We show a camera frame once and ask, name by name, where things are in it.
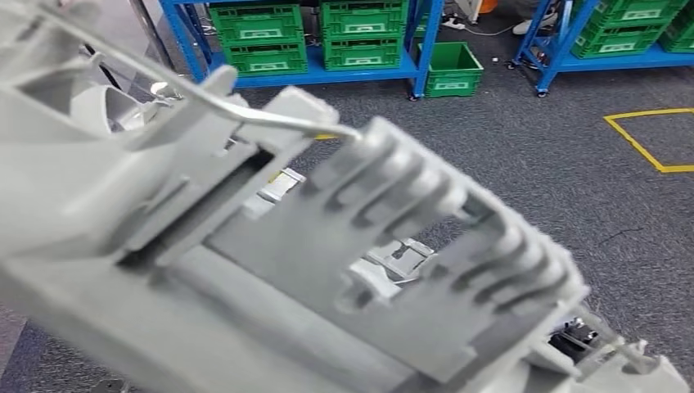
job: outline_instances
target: blue metal shelf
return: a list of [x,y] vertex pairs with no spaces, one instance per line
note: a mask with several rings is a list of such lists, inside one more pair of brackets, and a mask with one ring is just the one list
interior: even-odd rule
[[[526,59],[538,67],[541,74],[536,86],[538,94],[546,93],[550,83],[561,72],[694,66],[694,53],[668,53],[663,51],[658,43],[641,55],[588,59],[579,59],[574,56],[570,51],[571,47],[599,1],[586,0],[572,20],[570,16],[574,0],[563,0],[564,11],[559,18],[557,32],[549,38],[538,37],[538,32],[540,30],[539,22],[544,18],[552,0],[541,1],[528,34],[525,35],[516,56],[511,60],[515,66],[519,66],[521,61]],[[538,49],[536,52],[543,52],[547,56],[548,64],[544,64],[537,58],[532,50],[533,47]]]
[[561,63],[560,71],[627,70],[689,65],[694,66],[694,53],[665,52],[660,44],[656,43],[646,53],[632,56],[579,59],[569,52],[566,59]]
[[[410,56],[403,56],[399,68],[384,70],[328,71],[323,67],[322,47],[308,47],[309,72],[292,75],[246,76],[238,79],[238,88],[266,88],[288,84],[332,84],[381,79],[409,79],[418,75],[417,66]],[[226,64],[221,52],[213,53],[210,70]]]
[[[224,56],[219,52],[212,52],[205,41],[200,21],[194,4],[207,2],[240,2],[248,0],[159,0],[178,47],[181,49],[188,68],[193,78],[200,82],[215,68],[224,64]],[[444,7],[444,0],[410,0],[408,10],[408,23],[405,31],[405,50],[400,67],[381,70],[341,70],[328,71],[323,67],[322,49],[320,47],[308,47],[309,71],[304,74],[272,75],[272,76],[241,76],[237,82],[237,88],[287,86],[289,84],[331,84],[339,82],[357,82],[364,80],[381,79],[411,79],[412,95],[423,97],[426,86],[426,76],[429,71],[429,62],[433,52],[436,33],[439,28],[439,18],[429,18],[426,23],[426,33],[422,39],[422,48],[417,60],[413,60],[408,54],[412,48],[414,31],[425,13],[440,15]],[[191,41],[196,42],[197,48],[202,51],[203,60],[198,59],[196,48]]]

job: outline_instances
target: gray carpet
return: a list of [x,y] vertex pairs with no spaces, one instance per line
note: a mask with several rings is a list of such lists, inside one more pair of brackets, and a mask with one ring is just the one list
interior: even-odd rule
[[[480,25],[494,31],[503,23],[483,19]],[[529,80],[533,71],[526,77],[492,62],[513,53],[515,38],[447,30],[440,39],[471,43],[486,68],[476,96],[409,102],[401,81],[306,89],[337,108],[346,124],[359,126],[374,115],[393,120],[496,192],[573,251],[593,287],[593,308],[628,337],[648,340],[652,352],[669,356],[693,383],[694,174],[659,174],[602,119],[694,106],[692,70],[560,75],[550,96],[538,99]],[[277,91],[241,92],[257,107]],[[649,129],[667,125],[648,121],[629,129],[647,139]],[[651,144],[660,156],[670,157],[664,163],[692,158],[692,136],[682,131],[691,131],[689,124],[676,126],[667,143]],[[317,143],[294,168],[309,171],[337,143]],[[421,240],[438,248],[458,230],[446,222],[425,231]],[[0,380],[0,392],[88,391],[107,373],[30,325]]]

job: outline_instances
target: green plastic crate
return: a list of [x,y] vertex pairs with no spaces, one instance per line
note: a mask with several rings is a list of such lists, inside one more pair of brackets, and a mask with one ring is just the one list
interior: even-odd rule
[[227,63],[235,66],[239,75],[283,75],[308,71],[303,43],[225,47],[223,50]]
[[407,13],[408,0],[323,0],[323,40],[401,37]]
[[[667,25],[689,0],[601,0],[590,23],[602,28]],[[575,0],[577,12],[584,0]]]
[[472,96],[483,70],[467,43],[435,43],[424,96]]
[[667,52],[694,53],[694,2],[674,18],[659,41]]
[[402,51],[402,37],[323,43],[326,70],[397,68]]
[[428,20],[429,14],[424,14],[421,17],[421,22],[419,22],[419,26],[417,26],[417,29],[414,31],[415,38],[424,38],[424,33],[426,33],[426,22]]
[[298,2],[218,2],[210,16],[225,47],[304,40]]
[[588,23],[571,53],[579,58],[636,55],[644,53],[660,37],[667,25],[605,29]]

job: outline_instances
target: metal rod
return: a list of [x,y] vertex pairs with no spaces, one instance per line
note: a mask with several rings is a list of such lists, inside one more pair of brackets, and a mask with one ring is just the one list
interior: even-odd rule
[[169,50],[166,49],[164,45],[164,40],[161,39],[159,32],[156,31],[156,25],[151,18],[147,7],[143,0],[129,0],[130,6],[135,12],[137,21],[140,22],[142,30],[145,32],[147,39],[149,39],[150,45],[156,51],[159,60],[164,63],[165,66],[169,67],[171,70],[175,70],[174,61],[171,60],[171,55]]
[[292,129],[311,136],[329,133],[352,139],[360,139],[362,137],[359,131],[345,125],[320,124],[310,120],[275,115],[265,111],[234,105],[227,102],[223,97],[209,93],[196,84],[179,78],[172,70],[167,69],[156,61],[152,61],[143,56],[134,55],[128,49],[106,41],[102,36],[90,31],[81,21],[71,20],[54,7],[50,7],[46,4],[38,4],[36,10],[39,15],[43,16],[45,19],[51,21],[65,32],[80,38],[82,41],[91,43],[105,55],[122,62],[126,66],[132,67],[134,70],[154,80],[167,82],[185,98],[204,103],[210,106],[211,109],[215,110],[219,115],[231,120],[237,120],[248,124]]

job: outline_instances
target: white cable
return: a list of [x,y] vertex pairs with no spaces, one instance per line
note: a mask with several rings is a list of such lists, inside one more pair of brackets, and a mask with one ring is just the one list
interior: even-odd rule
[[508,27],[506,27],[506,29],[503,29],[503,30],[498,31],[496,33],[480,33],[479,31],[470,30],[467,27],[465,28],[465,30],[467,30],[469,33],[472,33],[474,35],[484,35],[485,37],[493,37],[493,36],[499,35],[501,33],[506,33],[508,30],[513,29],[514,27],[516,27],[516,25],[508,26]]

